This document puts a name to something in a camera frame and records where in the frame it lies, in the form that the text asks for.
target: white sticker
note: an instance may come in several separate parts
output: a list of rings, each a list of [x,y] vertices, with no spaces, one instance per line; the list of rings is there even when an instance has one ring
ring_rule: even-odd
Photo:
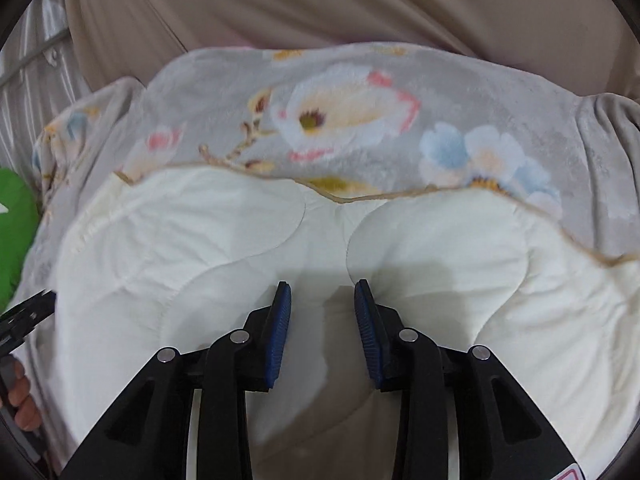
[[[577,464],[571,464],[567,469],[554,476],[551,480],[584,480],[584,476],[582,476],[582,471],[580,471]]]

